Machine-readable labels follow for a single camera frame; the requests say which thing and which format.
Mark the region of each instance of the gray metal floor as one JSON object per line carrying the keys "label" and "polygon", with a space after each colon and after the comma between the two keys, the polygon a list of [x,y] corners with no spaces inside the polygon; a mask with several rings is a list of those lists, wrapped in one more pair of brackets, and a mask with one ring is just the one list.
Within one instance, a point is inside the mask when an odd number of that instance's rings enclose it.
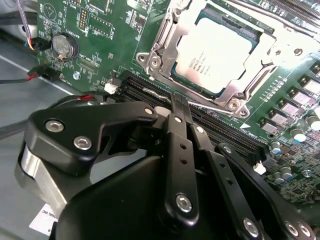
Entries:
{"label": "gray metal floor", "polygon": [[[36,65],[36,58],[23,53],[0,39],[1,79],[20,79],[26,70]],[[28,83],[0,85],[0,126],[26,119],[32,112],[44,109],[72,92],[58,89],[47,82],[34,79]],[[0,141],[0,239],[47,240],[48,237],[29,228],[29,224],[44,202],[21,189],[14,177],[14,169],[23,140],[19,134]],[[98,180],[142,157],[117,157],[94,166],[91,180]]]}

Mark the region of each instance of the green circuit board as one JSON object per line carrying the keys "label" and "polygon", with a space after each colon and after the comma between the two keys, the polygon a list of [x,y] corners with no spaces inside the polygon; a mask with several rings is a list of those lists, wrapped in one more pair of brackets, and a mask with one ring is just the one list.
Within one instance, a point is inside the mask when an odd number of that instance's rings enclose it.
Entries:
{"label": "green circuit board", "polygon": [[[267,31],[272,30],[220,0],[215,2]],[[250,2],[276,12],[290,21],[296,20],[289,13],[275,9],[272,4],[266,4],[265,0]],[[73,60],[60,62],[52,50],[48,49],[39,52],[38,63],[50,64],[53,69],[61,72],[60,79],[63,82],[82,92],[103,91],[112,74],[119,76],[126,70],[148,81],[149,77],[137,63],[135,56],[138,52],[150,51],[168,4],[169,0],[39,0],[38,36],[51,40],[57,33],[68,33],[76,39],[79,55]],[[227,17],[214,7],[211,9]],[[238,25],[238,29],[239,26],[245,27],[236,19],[227,18]],[[261,122],[269,118],[272,109],[280,109],[281,100],[290,98],[289,90],[302,88],[299,81],[303,76],[310,76],[320,82],[320,77],[312,72],[316,63],[320,61],[315,53],[298,65],[279,67],[248,103],[251,115],[247,119],[208,111],[208,114],[239,129],[248,137],[268,145],[274,141],[281,144],[283,154],[268,156],[264,163],[267,173],[263,177],[278,189],[285,199],[293,203],[305,203],[306,196],[320,184],[320,133],[311,130],[305,121],[318,106],[319,95],[310,94],[314,99],[312,104],[304,106],[302,112],[292,117],[290,123],[284,125],[276,134],[266,132]],[[79,73],[79,79],[73,78],[75,72]],[[293,140],[290,134],[293,128],[304,131],[307,137],[304,143]],[[291,167],[292,178],[276,185],[274,173],[279,172],[282,167]],[[311,170],[311,177],[303,176],[305,170]]]}

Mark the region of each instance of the white label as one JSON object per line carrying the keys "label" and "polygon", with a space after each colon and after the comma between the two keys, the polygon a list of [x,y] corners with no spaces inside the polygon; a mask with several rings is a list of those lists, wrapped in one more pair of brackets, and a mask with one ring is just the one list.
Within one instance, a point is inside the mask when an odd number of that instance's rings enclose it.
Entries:
{"label": "white label", "polygon": [[29,228],[50,236],[54,222],[58,222],[58,219],[50,205],[46,203],[30,223]]}

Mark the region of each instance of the black dimm slot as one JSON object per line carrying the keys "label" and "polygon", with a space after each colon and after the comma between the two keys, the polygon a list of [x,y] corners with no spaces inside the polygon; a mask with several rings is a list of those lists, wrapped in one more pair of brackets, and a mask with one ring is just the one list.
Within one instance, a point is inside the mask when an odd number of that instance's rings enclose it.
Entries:
{"label": "black dimm slot", "polygon": [[287,1],[287,3],[283,2],[282,0],[269,0],[269,1],[270,3],[287,11],[288,13],[293,14],[296,17],[304,20],[306,23],[311,24],[316,28],[320,28],[319,19],[315,18],[313,15],[310,15],[308,12],[301,10],[297,6],[290,4],[290,1]]}
{"label": "black dimm slot", "polygon": [[[169,97],[170,94],[167,90],[128,72],[124,72],[120,78],[123,80],[123,84],[118,102],[142,101],[152,107],[170,108],[170,104],[165,99],[159,99],[143,91],[144,88],[147,88],[162,96]],[[190,110],[194,122],[204,128],[214,146],[222,142],[228,143],[249,162],[264,160],[265,153],[269,151],[267,145],[240,132],[233,126],[225,124],[222,120],[208,115],[201,109],[190,106]]]}
{"label": "black dimm slot", "polygon": [[297,8],[305,11],[306,13],[314,16],[317,19],[320,19],[320,13],[317,12],[316,10],[312,9],[311,7],[303,4],[303,2],[299,1],[299,0],[285,0],[286,2],[296,6]]}

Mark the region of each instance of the motherboard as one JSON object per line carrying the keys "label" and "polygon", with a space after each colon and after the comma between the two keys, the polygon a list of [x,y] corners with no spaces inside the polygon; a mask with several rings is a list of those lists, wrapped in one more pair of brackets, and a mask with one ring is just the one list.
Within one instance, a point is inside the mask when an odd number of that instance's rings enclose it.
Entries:
{"label": "motherboard", "polygon": [[38,0],[38,63],[82,92],[129,76],[122,101],[181,94],[213,144],[255,155],[288,201],[320,201],[320,43],[286,26],[319,34],[320,3],[243,2],[286,22],[224,0]]}

